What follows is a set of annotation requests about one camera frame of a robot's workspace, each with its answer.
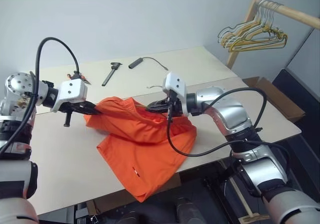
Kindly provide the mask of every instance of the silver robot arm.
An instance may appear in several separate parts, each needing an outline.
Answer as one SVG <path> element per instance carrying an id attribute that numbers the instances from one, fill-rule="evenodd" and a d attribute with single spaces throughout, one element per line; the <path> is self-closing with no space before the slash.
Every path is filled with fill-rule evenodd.
<path id="1" fill-rule="evenodd" d="M 0 149 L 14 134 L 22 122 L 33 89 L 31 76 L 14 73 L 5 80 L 5 98 L 0 102 Z M 79 79 L 63 82 L 59 89 L 47 81 L 39 82 L 36 105 L 51 108 L 53 112 L 65 112 L 64 126 L 70 125 L 72 112 L 97 114 L 95 105 L 86 101 L 87 87 Z M 0 223 L 34 224 L 38 218 L 27 201 L 37 189 L 38 167 L 29 161 L 30 140 L 36 109 L 20 134 L 6 148 L 0 158 Z"/>
<path id="2" fill-rule="evenodd" d="M 262 198 L 275 224 L 319 222 L 320 205 L 305 193 L 287 186 L 287 175 L 270 148 L 243 142 L 261 142 L 244 107 L 229 96 L 208 107 L 225 92 L 224 89 L 210 87 L 187 93 L 185 82 L 178 75 L 170 73 L 163 82 L 162 90 L 168 98 L 150 104 L 148 111 L 168 112 L 168 103 L 174 94 L 177 100 L 171 110 L 173 115 L 208 114 L 228 141 L 242 141 L 230 145 L 233 157 L 238 160 L 235 172 L 252 196 Z"/>

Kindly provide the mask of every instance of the wooden rod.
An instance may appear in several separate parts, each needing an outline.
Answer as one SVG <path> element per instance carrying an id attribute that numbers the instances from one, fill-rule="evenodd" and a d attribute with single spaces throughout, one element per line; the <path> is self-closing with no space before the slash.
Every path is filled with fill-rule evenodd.
<path id="1" fill-rule="evenodd" d="M 254 19 L 256 13 L 257 13 L 257 6 L 256 6 L 256 2 L 257 0 L 252 0 L 251 1 L 251 4 L 249 6 L 249 10 L 248 10 L 248 13 L 246 14 L 245 16 L 245 19 L 244 21 L 245 22 L 249 22 L 251 20 Z M 236 58 L 238 56 L 239 52 L 232 52 L 229 54 L 229 58 L 228 58 L 228 61 L 226 62 L 226 66 L 229 68 L 229 69 L 232 69 L 235 61 L 236 61 Z"/>
<path id="2" fill-rule="evenodd" d="M 280 5 L 279 7 L 273 8 L 273 6 L 277 4 L 271 0 L 266 0 L 266 2 L 260 3 L 260 6 L 273 10 L 274 12 L 283 14 L 289 18 L 295 19 L 301 23 L 307 24 L 313 28 L 320 29 L 320 18 L 313 17 L 309 14 L 303 13 L 293 8 L 289 8 L 284 5 Z"/>

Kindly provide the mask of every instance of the wire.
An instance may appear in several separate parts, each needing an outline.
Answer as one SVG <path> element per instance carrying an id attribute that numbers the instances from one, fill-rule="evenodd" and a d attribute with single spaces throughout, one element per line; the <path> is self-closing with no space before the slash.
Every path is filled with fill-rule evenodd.
<path id="1" fill-rule="evenodd" d="M 262 95 L 263 97 L 263 102 L 262 102 L 262 106 L 261 106 L 261 110 L 258 114 L 258 117 L 256 118 L 256 121 L 254 123 L 254 127 L 257 127 L 260 119 L 261 119 L 261 116 L 262 114 L 264 113 L 264 110 L 265 110 L 265 107 L 266 107 L 266 104 L 267 104 L 267 95 L 265 94 L 265 92 L 263 92 L 261 89 L 259 88 L 252 88 L 252 87 L 246 87 L 246 88 L 236 88 L 236 89 L 233 89 L 233 90 L 230 90 L 230 91 L 227 91 L 225 93 L 223 93 L 222 95 L 220 95 L 218 98 L 216 98 L 214 101 L 212 101 L 209 106 L 207 106 L 202 113 L 204 113 L 207 109 L 209 109 L 210 107 L 212 107 L 215 103 L 217 103 L 220 99 L 222 99 L 223 97 L 231 94 L 231 93 L 236 93 L 236 92 L 241 92 L 241 91 L 255 91 L 255 92 L 258 92 L 259 94 Z"/>
<path id="2" fill-rule="evenodd" d="M 228 181 L 228 180 L 225 180 L 225 182 L 224 182 L 224 188 L 223 188 L 223 195 L 224 195 L 224 196 L 226 196 L 227 181 Z"/>
<path id="3" fill-rule="evenodd" d="M 32 80 L 35 80 L 34 78 L 34 74 L 32 72 L 30 72 L 31 78 Z M 32 88 L 32 93 L 35 93 L 36 91 L 36 85 L 33 86 Z M 0 149 L 0 159 L 1 157 L 4 155 L 5 151 L 7 150 L 7 148 L 9 147 L 9 145 L 14 141 L 14 139 L 16 138 L 17 135 L 19 135 L 19 133 L 22 131 L 22 129 L 25 127 L 25 125 L 27 124 L 27 122 L 29 121 L 30 116 L 32 115 L 32 113 L 34 112 L 34 108 L 36 105 L 36 101 L 37 101 L 37 97 L 35 95 L 32 95 L 30 100 L 29 100 L 29 104 L 25 110 L 23 119 L 19 125 L 19 127 L 16 129 L 16 131 L 12 134 L 12 136 L 8 139 L 8 141 L 6 142 L 5 145 L 3 145 Z"/>
<path id="4" fill-rule="evenodd" d="M 20 134 L 20 132 L 22 131 L 22 129 L 25 127 L 25 125 L 27 124 L 29 118 L 31 117 L 34 108 L 36 106 L 36 102 L 38 100 L 38 91 L 39 91 L 39 67 L 40 67 L 40 56 L 41 56 L 41 51 L 42 48 L 44 46 L 44 44 L 49 41 L 49 40 L 54 40 L 57 41 L 59 43 L 61 43 L 71 54 L 74 63 L 75 63 L 75 68 L 76 68 L 76 72 L 79 74 L 79 64 L 78 61 L 74 55 L 74 53 L 71 51 L 71 49 L 60 39 L 54 38 L 54 37 L 47 37 L 44 40 L 41 41 L 41 43 L 38 46 L 38 49 L 36 51 L 36 56 L 35 56 L 35 75 L 30 72 L 31 78 L 32 78 L 32 94 L 29 100 L 29 104 L 25 110 L 23 119 L 19 125 L 19 127 L 16 129 L 16 131 L 12 134 L 12 136 L 8 139 L 8 141 L 6 142 L 5 145 L 3 145 L 0 149 L 0 159 L 3 156 L 3 154 L 5 153 L 5 151 L 7 150 L 7 148 L 9 147 L 9 145 L 15 140 L 15 138 Z"/>
<path id="5" fill-rule="evenodd" d="M 69 51 L 69 53 L 71 54 L 71 56 L 72 56 L 72 58 L 73 58 L 73 60 L 74 60 L 76 72 L 77 72 L 77 73 L 80 73 L 80 72 L 79 72 L 79 64 L 78 64 L 77 58 L 76 58 L 76 56 L 74 55 L 74 53 L 71 51 L 71 49 L 70 49 L 63 41 L 61 41 L 60 39 L 54 38 L 54 37 L 47 37 L 47 38 L 45 38 L 44 40 L 42 40 L 41 43 L 39 44 L 38 50 L 37 50 L 37 52 L 36 52 L 36 55 L 37 55 L 37 56 L 36 56 L 36 60 L 35 60 L 35 63 L 36 63 L 36 64 L 35 64 L 35 67 L 38 66 L 38 68 L 39 68 L 40 55 L 41 55 L 42 47 L 43 47 L 44 44 L 45 44 L 47 41 L 49 41 L 49 40 L 54 40 L 54 41 L 59 42 L 60 44 L 62 44 L 62 45 Z"/>
<path id="6" fill-rule="evenodd" d="M 164 68 L 166 71 L 168 71 L 169 69 L 167 67 L 165 67 L 164 65 L 162 65 L 158 60 L 156 60 L 155 58 L 152 58 L 152 57 L 143 57 L 142 59 L 145 59 L 145 58 L 150 58 L 152 60 L 154 60 L 155 62 L 157 62 L 162 68 Z"/>
<path id="7" fill-rule="evenodd" d="M 233 143 L 249 143 L 249 144 L 257 144 L 257 145 L 267 145 L 270 147 L 275 147 L 280 149 L 284 154 L 285 154 L 285 161 L 286 161 L 286 169 L 285 172 L 288 174 L 289 170 L 290 170 L 290 155 L 289 152 L 281 145 L 276 144 L 276 143 L 268 143 L 268 142 L 263 142 L 263 141 L 246 141 L 246 140 L 233 140 L 233 141 L 229 141 L 229 142 L 225 142 L 223 144 L 220 144 L 219 146 L 212 148 L 206 152 L 203 153 L 198 153 L 198 154 L 189 154 L 189 153 L 184 153 L 182 151 L 180 151 L 179 149 L 177 149 L 174 144 L 171 141 L 171 137 L 170 137 L 170 126 L 171 126 L 171 122 L 172 122 L 172 109 L 173 109 L 173 104 L 170 103 L 169 105 L 169 112 L 168 112 L 168 125 L 167 125 L 167 129 L 166 129 L 166 136 L 168 139 L 168 142 L 170 144 L 170 146 L 172 147 L 172 149 L 174 149 L 177 153 L 183 155 L 183 156 L 187 156 L 187 157 L 201 157 L 204 155 L 207 155 L 209 153 L 215 152 L 216 150 L 223 148 L 225 146 L 228 146 L 230 144 Z"/>

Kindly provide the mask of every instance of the orange garment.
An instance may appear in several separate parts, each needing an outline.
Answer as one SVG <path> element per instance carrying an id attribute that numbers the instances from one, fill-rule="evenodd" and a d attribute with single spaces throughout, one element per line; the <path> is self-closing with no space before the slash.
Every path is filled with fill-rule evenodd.
<path id="1" fill-rule="evenodd" d="M 106 98 L 96 106 L 102 114 L 84 118 L 88 127 L 110 132 L 97 149 L 125 189 L 143 202 L 177 171 L 186 157 L 169 145 L 166 117 L 147 112 L 139 105 L 133 98 Z M 186 117 L 173 119 L 170 136 L 179 150 L 189 153 L 196 135 L 196 127 Z"/>

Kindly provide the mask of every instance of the small object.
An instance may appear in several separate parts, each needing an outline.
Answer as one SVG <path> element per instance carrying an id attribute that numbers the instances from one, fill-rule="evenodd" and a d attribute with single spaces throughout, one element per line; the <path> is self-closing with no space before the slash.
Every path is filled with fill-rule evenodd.
<path id="1" fill-rule="evenodd" d="M 97 223 L 99 223 L 99 220 L 96 216 L 92 216 L 92 217 L 90 217 L 90 222 L 91 222 L 91 224 L 97 224 Z"/>
<path id="2" fill-rule="evenodd" d="M 136 67 L 138 64 L 140 64 L 143 61 L 142 58 L 138 58 L 136 61 L 134 61 L 132 64 L 130 64 L 128 67 L 130 69 L 133 69 L 134 67 Z"/>
<path id="3" fill-rule="evenodd" d="M 85 82 L 86 84 L 91 85 L 91 83 L 86 79 L 86 77 L 84 77 L 81 73 L 77 73 L 76 71 L 74 71 L 74 75 L 70 75 L 69 73 L 66 75 L 68 77 L 68 79 L 72 80 L 72 79 L 77 79 L 80 78 L 83 82 Z"/>
<path id="4" fill-rule="evenodd" d="M 120 67 L 120 65 L 122 65 L 122 63 L 112 62 L 111 65 L 112 65 L 111 72 L 108 74 L 106 79 L 103 81 L 102 86 L 105 86 L 108 83 L 108 81 L 111 78 L 111 76 L 113 75 L 113 73 Z"/>
<path id="5" fill-rule="evenodd" d="M 136 171 L 136 169 L 134 167 L 132 167 L 133 171 L 135 172 L 135 174 L 140 177 L 139 173 Z"/>
<path id="6" fill-rule="evenodd" d="M 156 88 L 156 87 L 162 88 L 162 86 L 161 86 L 161 85 L 147 86 L 146 88 Z"/>
<path id="7" fill-rule="evenodd" d="M 145 58 L 149 58 L 154 60 L 155 62 L 157 62 L 162 68 L 164 68 L 166 71 L 168 71 L 168 68 L 163 66 L 158 60 L 156 60 L 155 58 L 152 57 L 143 57 L 143 58 L 138 58 L 136 61 L 134 61 L 133 63 L 131 63 L 128 67 L 130 69 L 133 69 L 134 67 L 136 67 L 138 64 L 140 64 Z"/>

